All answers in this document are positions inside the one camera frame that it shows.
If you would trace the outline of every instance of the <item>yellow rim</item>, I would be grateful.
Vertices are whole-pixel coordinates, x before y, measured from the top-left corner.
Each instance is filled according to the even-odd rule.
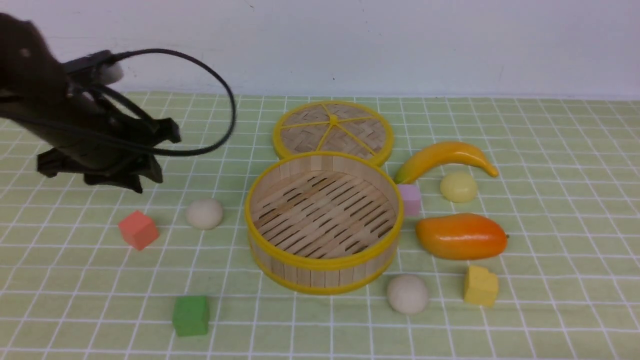
[[[255,187],[260,183],[260,181],[264,178],[264,176],[266,176],[266,174],[270,173],[273,169],[279,167],[280,165],[294,159],[306,158],[310,156],[337,156],[337,157],[343,157],[343,158],[359,161],[364,165],[369,165],[371,168],[375,169],[375,171],[377,171],[380,175],[382,175],[387,180],[387,182],[393,187],[394,193],[396,195],[396,201],[398,201],[398,214],[396,217],[396,222],[394,223],[391,230],[387,233],[387,235],[384,238],[382,238],[377,244],[373,245],[372,247],[369,247],[366,250],[363,250],[362,252],[359,252],[358,254],[353,254],[350,256],[346,256],[344,258],[309,259],[309,258],[303,258],[300,256],[290,254],[284,250],[280,250],[277,247],[273,246],[265,238],[263,238],[262,235],[260,235],[260,233],[258,232],[258,229],[255,227],[255,225],[253,224],[253,221],[251,220],[250,204],[251,204],[251,199],[253,197],[253,192],[255,191]],[[263,171],[263,173],[253,182],[253,184],[251,185],[251,188],[249,189],[249,193],[246,197],[246,200],[244,202],[244,219],[246,220],[249,233],[251,234],[251,236],[253,236],[253,239],[255,239],[256,244],[260,248],[262,248],[264,252],[266,252],[270,256],[273,256],[274,258],[280,260],[281,262],[287,265],[302,267],[309,270],[320,270],[320,271],[340,270],[343,268],[349,268],[355,265],[365,263],[368,260],[375,258],[376,256],[380,255],[384,250],[386,250],[393,243],[395,238],[397,238],[402,228],[403,218],[404,218],[404,206],[402,202],[402,195],[400,194],[400,190],[398,190],[398,187],[393,182],[391,177],[389,177],[389,175],[387,175],[387,173],[382,171],[379,167],[372,166],[370,163],[366,162],[365,160],[357,156],[343,154],[341,152],[330,152],[330,151],[304,152],[302,154],[296,154],[284,160],[278,161],[277,163],[271,165],[269,168]]]
[[[285,113],[284,115],[282,115],[280,117],[280,120],[278,120],[278,122],[276,123],[275,127],[273,128],[273,134],[272,134],[272,140],[273,140],[273,148],[276,152],[276,155],[278,155],[278,157],[282,160],[282,159],[286,159],[291,157],[293,154],[291,154],[291,151],[289,151],[287,149],[287,147],[284,145],[282,138],[280,136],[280,133],[282,132],[283,129],[287,129],[290,127],[299,127],[299,126],[311,126],[311,125],[323,125],[323,124],[330,124],[328,121],[322,121],[322,122],[308,122],[308,123],[304,123],[304,124],[295,124],[295,125],[290,125],[290,126],[283,126],[282,124],[293,114],[296,113],[297,111],[300,111],[304,108],[309,108],[311,106],[318,106],[321,105],[322,107],[324,107],[325,111],[327,111],[327,113],[329,112],[329,110],[327,109],[327,107],[325,106],[325,104],[341,104],[341,105],[348,105],[348,106],[352,106],[354,108],[366,111],[367,113],[370,113],[371,116],[370,117],[357,117],[357,118],[352,118],[352,119],[343,119],[343,120],[339,120],[338,124],[336,125],[337,127],[340,128],[340,130],[342,130],[343,132],[345,132],[347,135],[349,135],[349,137],[351,137],[352,139],[354,139],[355,142],[357,142],[358,144],[360,144],[360,146],[362,146],[363,148],[367,149],[371,154],[373,154],[373,156],[367,160],[365,160],[366,162],[375,165],[377,167],[382,166],[382,164],[384,164],[389,157],[391,156],[391,151],[393,149],[394,146],[394,135],[393,135],[393,129],[391,128],[391,125],[387,122],[387,120],[380,115],[378,112],[373,111],[372,109],[361,105],[361,104],[357,104],[355,102],[348,102],[348,101],[317,101],[317,102],[310,102],[308,104],[304,104],[301,106],[298,106],[295,109],[291,109],[289,110],[287,113]],[[367,146],[367,144],[363,143],[357,136],[355,136],[354,134],[352,134],[350,131],[348,131],[344,126],[342,126],[343,122],[347,122],[347,121],[354,121],[354,120],[363,120],[363,119],[376,119],[377,121],[380,122],[380,124],[382,124],[383,128],[385,129],[385,133],[387,134],[387,138],[385,140],[385,144],[382,146],[382,149],[380,149],[380,151],[378,151],[377,153],[375,151],[373,151],[371,148],[369,148]],[[333,126],[329,126],[328,129],[326,130],[326,132],[324,133],[324,136],[322,137],[322,139],[320,139],[320,142],[318,143],[317,149],[316,151],[319,151],[319,149],[322,147],[324,140],[326,139],[326,136],[329,134],[329,132],[333,129]]]
[[[260,260],[255,255],[255,251],[250,241],[249,241],[249,249],[251,250],[251,255],[253,257],[253,260],[255,261],[256,265],[258,265],[260,270],[264,272],[264,275],[269,277],[271,280],[275,281],[277,284],[284,286],[285,288],[288,288],[293,291],[298,291],[300,293],[306,293],[309,295],[338,295],[338,294],[348,293],[350,291],[357,290],[363,286],[367,286],[368,284],[372,283],[377,278],[379,278],[380,275],[382,275],[389,268],[391,263],[393,263],[394,259],[396,258],[395,256],[390,257],[389,260],[387,260],[387,262],[380,269],[378,269],[378,271],[374,272],[371,276],[365,278],[364,280],[354,282],[353,284],[349,284],[345,286],[338,286],[335,288],[320,288],[320,287],[315,288],[312,286],[302,286],[277,276],[260,262]]]

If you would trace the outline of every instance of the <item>yellow cheese block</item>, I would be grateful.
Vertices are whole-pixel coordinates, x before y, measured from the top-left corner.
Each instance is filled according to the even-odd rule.
[[[498,288],[498,277],[495,274],[481,266],[469,266],[465,276],[465,302],[493,307]]]

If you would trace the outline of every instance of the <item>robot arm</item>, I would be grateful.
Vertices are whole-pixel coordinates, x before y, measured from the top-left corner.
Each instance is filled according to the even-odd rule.
[[[236,123],[236,102],[226,82],[204,63],[171,50],[147,49],[120,54],[101,51],[58,62],[44,38],[28,21],[0,13],[0,117],[10,119],[52,149],[38,155],[37,170],[47,177],[60,172],[83,174],[87,185],[106,184],[142,193],[140,176],[163,182],[155,155],[195,156],[223,145]],[[180,131],[171,118],[152,119],[110,85],[122,77],[118,61],[161,53],[189,60],[224,87],[232,119],[226,135],[201,149],[173,151],[155,146],[178,143]],[[137,118],[120,111],[108,98]]]

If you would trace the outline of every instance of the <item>bamboo steamer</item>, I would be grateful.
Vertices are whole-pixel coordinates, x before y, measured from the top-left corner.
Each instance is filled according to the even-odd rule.
[[[372,109],[347,101],[316,101],[282,115],[273,130],[280,159],[315,151],[335,151],[382,166],[391,156],[391,125]]]
[[[345,293],[393,261],[403,202],[379,167],[339,152],[304,152],[270,166],[244,205],[253,258],[272,280],[314,295]]]

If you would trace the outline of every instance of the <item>yellow banana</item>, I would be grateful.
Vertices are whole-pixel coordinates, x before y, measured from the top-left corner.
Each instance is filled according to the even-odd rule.
[[[498,169],[486,158],[482,150],[465,142],[439,142],[416,152],[397,171],[396,184],[411,184],[440,165],[462,164],[483,169],[489,176],[497,177]]]

